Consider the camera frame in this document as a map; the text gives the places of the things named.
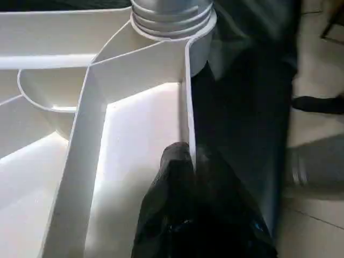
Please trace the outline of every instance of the white plastic tray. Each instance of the white plastic tray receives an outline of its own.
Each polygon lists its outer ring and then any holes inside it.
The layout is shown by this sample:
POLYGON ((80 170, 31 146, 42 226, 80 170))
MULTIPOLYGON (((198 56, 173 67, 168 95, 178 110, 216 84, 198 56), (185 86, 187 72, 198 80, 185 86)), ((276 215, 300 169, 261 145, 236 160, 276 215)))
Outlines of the white plastic tray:
POLYGON ((216 14, 159 41, 130 11, 0 13, 1 257, 130 257, 164 148, 195 161, 190 78, 216 14))

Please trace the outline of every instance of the white compartment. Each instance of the white compartment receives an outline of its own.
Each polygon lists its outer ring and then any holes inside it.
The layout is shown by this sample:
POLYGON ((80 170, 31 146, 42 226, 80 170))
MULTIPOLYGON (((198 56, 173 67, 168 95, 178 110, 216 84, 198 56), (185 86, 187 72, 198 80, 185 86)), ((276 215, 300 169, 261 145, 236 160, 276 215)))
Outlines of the white compartment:
POLYGON ((23 96, 66 139, 73 125, 85 67, 24 69, 18 73, 23 96))
POLYGON ((19 94, 17 73, 0 71, 0 254, 6 258, 37 257, 68 143, 19 94))

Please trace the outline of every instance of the metal cylinder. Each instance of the metal cylinder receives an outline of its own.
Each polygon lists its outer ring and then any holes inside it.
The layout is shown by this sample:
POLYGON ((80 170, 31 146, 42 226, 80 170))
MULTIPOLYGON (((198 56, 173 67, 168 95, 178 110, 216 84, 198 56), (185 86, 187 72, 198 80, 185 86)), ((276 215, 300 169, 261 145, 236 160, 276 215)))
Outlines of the metal cylinder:
POLYGON ((207 25, 212 12, 212 0, 131 1, 136 26, 159 38, 192 36, 207 25))

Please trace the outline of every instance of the black glove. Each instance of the black glove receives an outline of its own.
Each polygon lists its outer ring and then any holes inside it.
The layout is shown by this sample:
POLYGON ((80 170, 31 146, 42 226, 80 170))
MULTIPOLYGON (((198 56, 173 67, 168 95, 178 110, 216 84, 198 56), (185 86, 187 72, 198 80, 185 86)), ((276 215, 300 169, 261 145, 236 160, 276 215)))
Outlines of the black glove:
POLYGON ((189 146, 165 149, 142 201, 132 258, 276 257, 254 200, 222 157, 189 146))

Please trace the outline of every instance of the white plastic panel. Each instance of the white plastic panel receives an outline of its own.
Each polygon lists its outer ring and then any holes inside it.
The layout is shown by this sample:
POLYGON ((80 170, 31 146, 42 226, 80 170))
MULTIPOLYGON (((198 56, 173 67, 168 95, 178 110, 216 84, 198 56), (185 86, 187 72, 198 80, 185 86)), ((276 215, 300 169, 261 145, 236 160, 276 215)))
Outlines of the white plastic panel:
POLYGON ((0 13, 0 68, 87 65, 130 13, 131 8, 0 13))
POLYGON ((106 43, 93 63, 126 54, 152 44, 156 41, 145 38, 134 30, 131 22, 128 22, 106 43))

